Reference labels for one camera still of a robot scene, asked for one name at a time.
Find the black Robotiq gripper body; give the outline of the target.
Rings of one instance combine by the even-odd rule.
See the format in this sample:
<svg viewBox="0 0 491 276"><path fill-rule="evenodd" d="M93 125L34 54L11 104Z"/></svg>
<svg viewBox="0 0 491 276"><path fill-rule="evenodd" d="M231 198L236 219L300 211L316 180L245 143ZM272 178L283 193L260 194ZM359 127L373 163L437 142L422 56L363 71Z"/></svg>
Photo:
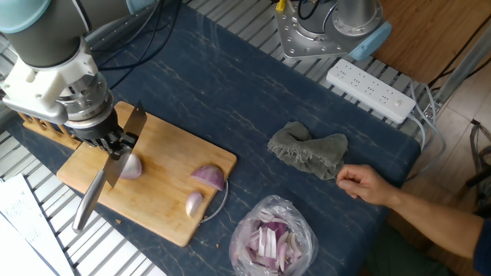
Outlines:
<svg viewBox="0 0 491 276"><path fill-rule="evenodd" d="M83 138L96 139L103 136L110 136L111 138L116 139L116 135L123 132L123 129L118 124L115 109L112 109L104 120L90 126L86 123L70 120L64 125L67 127L70 134L75 135L80 140Z"/></svg>

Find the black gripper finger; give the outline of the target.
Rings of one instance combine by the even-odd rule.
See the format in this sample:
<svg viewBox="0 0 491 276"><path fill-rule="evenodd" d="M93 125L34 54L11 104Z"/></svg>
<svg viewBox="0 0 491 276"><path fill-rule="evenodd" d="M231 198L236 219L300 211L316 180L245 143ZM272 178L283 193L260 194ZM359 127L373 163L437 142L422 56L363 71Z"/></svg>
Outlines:
<svg viewBox="0 0 491 276"><path fill-rule="evenodd" d="M124 154L133 150L138 141L138 135L132 133L118 133L116 139L110 143L110 158L119 160Z"/></svg>
<svg viewBox="0 0 491 276"><path fill-rule="evenodd" d="M96 138L96 139L83 138L82 140L85 143L87 143L89 146L100 148L101 150L105 151L107 154L112 154L114 152L115 140L110 136L103 136L101 138Z"/></svg>

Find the person's bare hand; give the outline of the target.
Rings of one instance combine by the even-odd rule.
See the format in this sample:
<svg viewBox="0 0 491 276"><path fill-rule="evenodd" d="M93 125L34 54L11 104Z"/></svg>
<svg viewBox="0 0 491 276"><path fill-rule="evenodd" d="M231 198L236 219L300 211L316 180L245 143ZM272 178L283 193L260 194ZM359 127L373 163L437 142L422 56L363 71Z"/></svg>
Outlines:
<svg viewBox="0 0 491 276"><path fill-rule="evenodd" d="M344 165L336 183L353 199L392 208L400 203L399 189L368 165Z"/></svg>

